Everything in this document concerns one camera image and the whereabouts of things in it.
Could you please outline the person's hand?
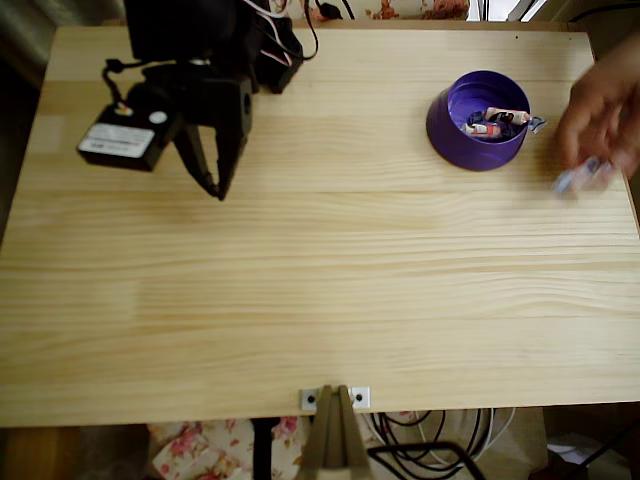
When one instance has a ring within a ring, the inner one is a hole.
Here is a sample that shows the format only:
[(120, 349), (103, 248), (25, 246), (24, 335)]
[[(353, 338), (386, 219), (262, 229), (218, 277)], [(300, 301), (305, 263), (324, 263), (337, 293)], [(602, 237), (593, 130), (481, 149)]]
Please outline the person's hand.
[(632, 33), (573, 85), (556, 130), (564, 166), (588, 157), (631, 178), (639, 168), (639, 34)]

